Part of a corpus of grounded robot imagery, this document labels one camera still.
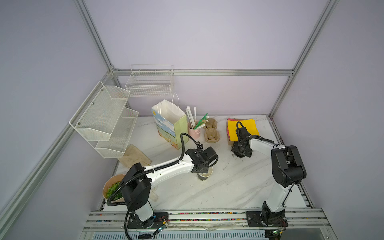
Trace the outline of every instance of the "black mounting plate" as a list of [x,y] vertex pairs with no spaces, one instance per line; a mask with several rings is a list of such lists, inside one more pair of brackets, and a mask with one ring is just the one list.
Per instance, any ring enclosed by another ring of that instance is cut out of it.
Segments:
[[[248,227],[266,227],[264,224],[262,224],[262,217],[260,216],[261,213],[262,213],[261,211],[245,212],[247,216]],[[284,219],[284,221],[285,221],[285,226],[288,226],[288,222],[286,218]],[[278,221],[277,223],[268,227],[282,227],[282,226],[283,226],[283,223]]]
[[[163,225],[163,220],[168,221],[168,213],[167,212],[155,212],[154,214],[155,214],[155,221],[153,222],[152,226],[150,226],[149,228],[158,229],[159,227],[161,227]],[[128,229],[144,229],[144,227],[141,223],[142,222],[140,221],[137,214],[130,213],[129,220],[127,222],[127,228]]]

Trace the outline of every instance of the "green plant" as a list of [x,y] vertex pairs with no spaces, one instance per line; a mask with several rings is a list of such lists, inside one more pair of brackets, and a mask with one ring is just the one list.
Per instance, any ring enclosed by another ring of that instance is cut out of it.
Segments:
[[[107,193],[106,193],[106,195],[105,195],[107,199],[112,195],[112,193],[113,193],[114,191],[116,191],[116,189],[119,188],[119,184],[120,184],[120,181],[118,181],[117,183],[113,184],[112,186],[110,186],[110,187],[108,188]],[[119,192],[119,193],[115,196],[115,198],[112,199],[112,201],[116,201],[116,200],[118,200],[118,199],[120,199],[120,198],[122,198],[122,193],[121,193],[121,192]]]

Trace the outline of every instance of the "pink cup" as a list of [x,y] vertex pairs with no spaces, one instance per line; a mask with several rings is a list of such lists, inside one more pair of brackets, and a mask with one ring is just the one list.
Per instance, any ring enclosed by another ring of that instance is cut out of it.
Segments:
[[188,123],[188,135],[193,137],[193,139],[195,139],[195,140],[198,140],[199,137],[200,137],[200,129],[201,128],[199,128],[199,129],[192,129],[191,123],[190,122]]

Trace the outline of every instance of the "cable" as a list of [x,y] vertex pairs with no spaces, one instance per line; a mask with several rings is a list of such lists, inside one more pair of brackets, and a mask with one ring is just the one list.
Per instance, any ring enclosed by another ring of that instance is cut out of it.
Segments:
[[273,150],[275,147],[278,147],[278,146],[280,146],[280,144],[275,143],[275,144],[273,145],[273,147],[272,147],[272,150]]
[[280,218],[278,220],[281,222],[281,226],[283,228],[282,229],[277,229],[275,231],[272,231],[271,233],[274,233],[274,235],[272,235],[272,234],[264,234],[264,237],[267,237],[267,238],[281,237],[281,235],[283,234],[283,231],[285,231],[287,229],[287,227],[285,226],[284,219]]
[[114,191],[110,197],[107,199],[107,205],[108,206],[118,206],[118,205],[125,205],[125,202],[111,202],[112,199],[115,198],[115,196],[121,191],[121,189],[123,189],[123,187],[125,187],[126,185],[128,185],[129,183],[133,182],[134,180],[144,176],[144,175],[147,175],[148,173],[152,173],[154,171],[158,171],[158,170],[161,170],[161,169],[164,169],[164,168],[167,168],[167,167],[170,167],[170,166],[173,166],[177,163],[179,163],[183,157],[184,157],[184,151],[185,151],[185,146],[184,146],[184,140],[183,140],[183,135],[189,137],[190,139],[192,139],[192,141],[196,144],[196,146],[199,148],[199,144],[196,142],[196,140],[194,140],[191,136],[189,136],[188,134],[182,132],[180,134],[180,138],[181,138],[181,146],[182,146],[182,151],[181,151],[181,155],[179,157],[178,160],[176,161],[173,161],[171,163],[168,163],[168,164],[165,164],[165,165],[162,165],[162,166],[158,166],[158,167],[155,167],[154,169],[150,169],[150,170],[147,170],[147,171],[144,171],[142,173],[139,173],[139,174],[135,174],[131,179],[129,179],[127,182],[125,182],[123,185],[121,185],[118,189],[116,189],[116,191]]
[[239,129],[239,123],[240,123],[241,127],[244,127],[244,125],[240,121],[237,121],[237,123],[236,123],[236,128],[237,129]]
[[127,214],[125,215],[125,218],[124,218],[124,232],[125,232],[125,236],[126,236],[129,240],[132,240],[132,238],[128,235],[128,229],[127,229],[127,219],[128,219],[128,215],[129,215],[129,211],[127,211]]
[[243,140],[246,141],[246,140],[249,140],[249,139],[259,139],[261,141],[265,141],[265,142],[270,142],[272,144],[275,144],[274,141],[270,140],[270,139],[267,139],[267,138],[263,138],[263,137],[260,137],[258,135],[252,135],[252,136],[249,136],[249,137],[246,137],[244,138]]
[[215,165],[217,163],[217,161],[218,161],[218,156],[217,156],[215,162],[212,165],[209,165],[208,167],[212,167],[213,165]]
[[[280,168],[280,166],[279,165],[276,165],[280,170],[281,170],[281,172],[282,173],[284,173],[292,182],[293,182],[293,184],[292,184],[292,186],[291,186],[291,188],[289,189],[289,192],[292,192],[292,188],[293,188],[293,186],[294,185],[296,185],[296,183],[295,183],[295,181],[290,177],[290,176],[288,176],[281,168]],[[288,195],[289,195],[289,193],[287,194],[287,196],[285,197],[285,199],[284,199],[284,201],[283,201],[283,203],[282,203],[282,205],[283,205],[283,207],[285,207],[285,201],[287,200],[287,198],[288,198]]]
[[185,145],[184,145],[184,139],[183,139],[183,135],[189,137],[190,139],[192,139],[192,141],[196,144],[197,148],[200,148],[200,145],[196,142],[196,140],[193,139],[193,137],[189,136],[188,134],[186,134],[185,132],[182,132],[180,134],[180,139],[181,139],[181,155],[179,157],[179,160],[181,161],[184,157],[184,152],[185,152]]

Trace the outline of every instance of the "paper cup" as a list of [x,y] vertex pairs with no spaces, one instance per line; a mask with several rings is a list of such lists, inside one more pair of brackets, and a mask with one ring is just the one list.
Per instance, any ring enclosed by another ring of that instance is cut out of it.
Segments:
[[214,168],[213,167],[210,167],[208,168],[208,173],[198,173],[197,174],[197,177],[200,179],[200,180],[207,180],[209,176],[212,175],[212,173],[214,172]]

